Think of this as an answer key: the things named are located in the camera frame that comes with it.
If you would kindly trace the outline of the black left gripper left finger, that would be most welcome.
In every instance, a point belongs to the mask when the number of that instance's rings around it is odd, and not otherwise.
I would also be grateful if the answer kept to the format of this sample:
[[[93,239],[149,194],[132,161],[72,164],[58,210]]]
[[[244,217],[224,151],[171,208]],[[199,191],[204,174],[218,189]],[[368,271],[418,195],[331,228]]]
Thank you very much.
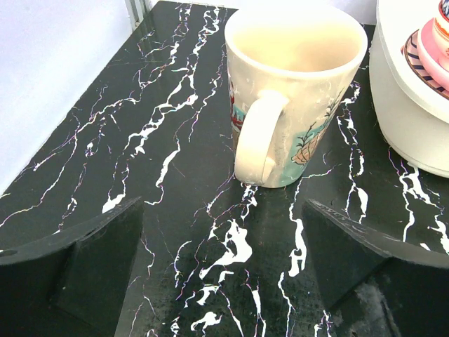
[[[113,336],[140,241],[140,198],[1,252],[2,336]]]

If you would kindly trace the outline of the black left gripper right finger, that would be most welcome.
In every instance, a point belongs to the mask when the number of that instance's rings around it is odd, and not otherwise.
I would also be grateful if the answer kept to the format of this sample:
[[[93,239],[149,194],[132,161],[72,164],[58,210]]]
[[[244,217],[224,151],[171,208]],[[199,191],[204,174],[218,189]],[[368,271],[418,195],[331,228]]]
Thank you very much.
[[[338,336],[447,336],[448,256],[358,224],[310,199],[307,255]]]

